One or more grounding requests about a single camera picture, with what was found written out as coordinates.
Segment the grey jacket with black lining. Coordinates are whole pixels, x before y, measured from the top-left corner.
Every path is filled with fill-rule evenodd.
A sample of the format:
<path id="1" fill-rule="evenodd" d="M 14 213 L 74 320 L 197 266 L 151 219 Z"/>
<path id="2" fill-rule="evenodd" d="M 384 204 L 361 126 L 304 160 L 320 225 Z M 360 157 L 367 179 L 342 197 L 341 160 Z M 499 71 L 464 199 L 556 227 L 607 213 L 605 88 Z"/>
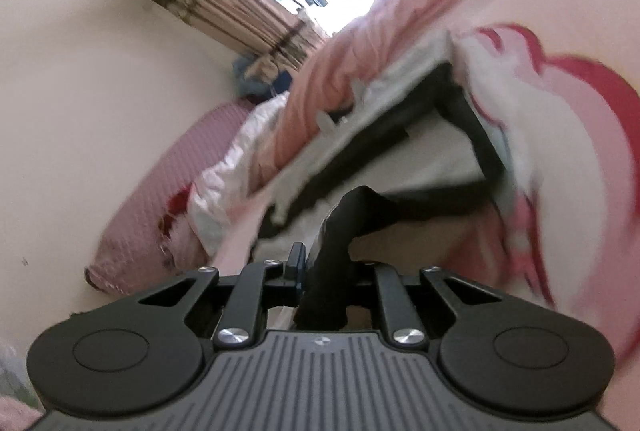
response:
<path id="1" fill-rule="evenodd" d="M 480 116 L 459 66 L 480 62 L 446 30 L 424 37 L 273 179 L 253 255 L 309 248 L 296 329 L 346 325 L 361 269 L 349 255 L 356 238 L 489 206 L 512 212 L 508 140 Z"/>

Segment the pile of clothes in corner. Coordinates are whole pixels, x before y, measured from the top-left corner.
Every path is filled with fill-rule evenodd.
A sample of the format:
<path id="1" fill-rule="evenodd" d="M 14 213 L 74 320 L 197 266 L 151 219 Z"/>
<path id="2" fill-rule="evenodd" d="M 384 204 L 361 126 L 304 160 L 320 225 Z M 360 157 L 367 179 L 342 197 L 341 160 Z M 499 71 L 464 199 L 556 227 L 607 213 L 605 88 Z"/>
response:
<path id="1" fill-rule="evenodd" d="M 254 104 L 266 102 L 291 87 L 293 77 L 272 56 L 239 56 L 232 64 L 236 91 Z"/>

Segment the white pastel patterned quilt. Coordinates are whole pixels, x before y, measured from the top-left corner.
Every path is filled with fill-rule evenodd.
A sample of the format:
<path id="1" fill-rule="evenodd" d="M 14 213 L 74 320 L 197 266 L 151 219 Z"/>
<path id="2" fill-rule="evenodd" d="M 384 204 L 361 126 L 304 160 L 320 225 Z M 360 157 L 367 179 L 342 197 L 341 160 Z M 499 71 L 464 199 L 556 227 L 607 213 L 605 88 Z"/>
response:
<path id="1" fill-rule="evenodd" d="M 257 105 L 233 136 L 224 157 L 192 184 L 186 213 L 209 258 L 216 255 L 232 224 L 231 210 L 250 198 L 253 159 L 273 132 L 286 102 L 288 92 Z"/>

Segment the dark red garment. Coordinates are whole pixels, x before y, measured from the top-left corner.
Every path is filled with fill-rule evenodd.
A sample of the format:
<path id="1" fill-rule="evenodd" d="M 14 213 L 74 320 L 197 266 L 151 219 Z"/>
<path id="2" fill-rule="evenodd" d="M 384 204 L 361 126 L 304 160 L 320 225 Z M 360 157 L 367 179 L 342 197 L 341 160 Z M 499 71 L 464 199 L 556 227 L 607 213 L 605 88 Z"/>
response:
<path id="1" fill-rule="evenodd" d="M 172 195 L 165 207 L 165 211 L 158 220 L 158 230 L 165 238 L 169 237 L 171 226 L 176 222 L 178 217 L 183 216 L 188 209 L 192 184 L 186 184 L 180 188 L 178 192 Z"/>

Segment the pink quilted headboard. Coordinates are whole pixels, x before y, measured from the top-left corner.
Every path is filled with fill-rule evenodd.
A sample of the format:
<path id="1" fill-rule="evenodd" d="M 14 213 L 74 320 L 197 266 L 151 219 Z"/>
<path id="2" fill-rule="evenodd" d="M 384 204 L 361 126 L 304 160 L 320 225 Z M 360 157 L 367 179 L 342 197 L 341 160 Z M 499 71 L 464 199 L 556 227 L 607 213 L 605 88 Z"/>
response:
<path id="1" fill-rule="evenodd" d="M 85 268 L 91 287 L 109 295 L 131 295 L 206 262 L 201 246 L 179 251 L 177 240 L 160 234 L 158 220 L 175 192 L 224 157 L 253 108 L 245 100 L 217 106 L 168 148 L 103 232 Z"/>

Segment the pink duvet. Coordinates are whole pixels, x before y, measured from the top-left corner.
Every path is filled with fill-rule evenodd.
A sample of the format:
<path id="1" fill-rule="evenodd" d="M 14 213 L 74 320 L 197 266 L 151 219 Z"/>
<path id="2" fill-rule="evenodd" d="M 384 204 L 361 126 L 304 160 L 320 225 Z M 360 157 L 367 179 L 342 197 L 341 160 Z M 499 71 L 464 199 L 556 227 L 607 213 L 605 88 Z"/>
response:
<path id="1" fill-rule="evenodd" d="M 250 165 L 250 189 L 266 185 L 318 133 L 316 116 L 354 102 L 363 84 L 416 41 L 456 0 L 375 0 L 306 61 L 293 79 L 276 128 Z"/>

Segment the left striped curtain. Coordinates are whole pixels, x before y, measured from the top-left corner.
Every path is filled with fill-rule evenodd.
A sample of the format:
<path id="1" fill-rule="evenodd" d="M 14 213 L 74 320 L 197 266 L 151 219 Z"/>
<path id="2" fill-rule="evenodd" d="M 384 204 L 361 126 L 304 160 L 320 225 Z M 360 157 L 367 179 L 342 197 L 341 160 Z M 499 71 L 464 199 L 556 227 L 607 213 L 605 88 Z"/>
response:
<path id="1" fill-rule="evenodd" d="M 269 55 L 299 69 L 329 36 L 305 12 L 276 0 L 151 0 L 238 53 Z"/>

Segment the pink cartoon bed sheet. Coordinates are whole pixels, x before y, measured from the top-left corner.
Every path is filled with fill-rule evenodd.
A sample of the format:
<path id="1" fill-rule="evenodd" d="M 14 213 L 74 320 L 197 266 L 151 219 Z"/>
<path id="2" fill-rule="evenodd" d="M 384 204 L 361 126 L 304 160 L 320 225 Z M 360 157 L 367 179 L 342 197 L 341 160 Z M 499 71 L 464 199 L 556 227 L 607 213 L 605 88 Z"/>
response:
<path id="1" fill-rule="evenodd" d="M 456 74 L 506 131 L 514 210 L 446 229 L 437 253 L 601 330 L 618 364 L 603 410 L 625 429 L 639 422 L 638 6 L 456 0 L 382 71 L 438 28 L 480 62 Z"/>

